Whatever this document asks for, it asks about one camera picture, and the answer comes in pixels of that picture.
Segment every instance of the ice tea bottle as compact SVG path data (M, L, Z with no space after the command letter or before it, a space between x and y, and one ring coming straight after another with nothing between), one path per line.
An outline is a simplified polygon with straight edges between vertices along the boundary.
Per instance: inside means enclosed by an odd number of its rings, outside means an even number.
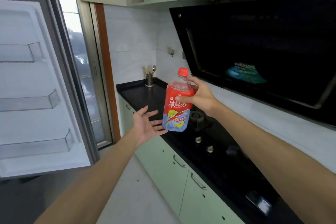
M178 77L167 86L162 126L169 131L182 132L187 128L192 104L177 102L175 97L191 97L195 94L190 82L187 81L188 74L187 68L180 67Z

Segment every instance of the black countertop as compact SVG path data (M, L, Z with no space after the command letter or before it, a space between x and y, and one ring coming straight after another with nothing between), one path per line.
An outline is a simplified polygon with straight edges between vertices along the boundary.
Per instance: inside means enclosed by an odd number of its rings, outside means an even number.
M151 120L160 120L163 116L167 83L154 78L154 86L146 87L144 80L122 83L117 85L117 92L136 110L148 105L148 111L158 110L159 113ZM210 186L212 190L244 221L246 224L302 224L296 214L279 197L268 217L259 210L246 205L246 201L235 193L230 185L220 176L216 168L209 168L199 156L191 151L180 139L176 132L168 132L161 136L183 160Z

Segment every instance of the stove knob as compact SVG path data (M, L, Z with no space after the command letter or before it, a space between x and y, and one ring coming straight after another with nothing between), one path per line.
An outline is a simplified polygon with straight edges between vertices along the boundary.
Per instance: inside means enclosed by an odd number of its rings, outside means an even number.
M208 153L212 153L213 152L213 146L212 145L207 146L207 152Z
M198 136L195 138L196 143L200 143L202 141L202 137Z

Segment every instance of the refrigerator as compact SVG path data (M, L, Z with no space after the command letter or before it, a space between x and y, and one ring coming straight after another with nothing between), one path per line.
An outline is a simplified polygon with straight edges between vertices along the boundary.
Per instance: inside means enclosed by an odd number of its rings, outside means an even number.
M59 0L0 0L0 179L98 160Z

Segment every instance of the range hood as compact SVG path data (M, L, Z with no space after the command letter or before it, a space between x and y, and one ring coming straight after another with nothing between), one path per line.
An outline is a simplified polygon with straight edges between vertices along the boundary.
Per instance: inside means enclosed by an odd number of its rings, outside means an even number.
M170 13L194 76L336 126L336 0L240 0Z

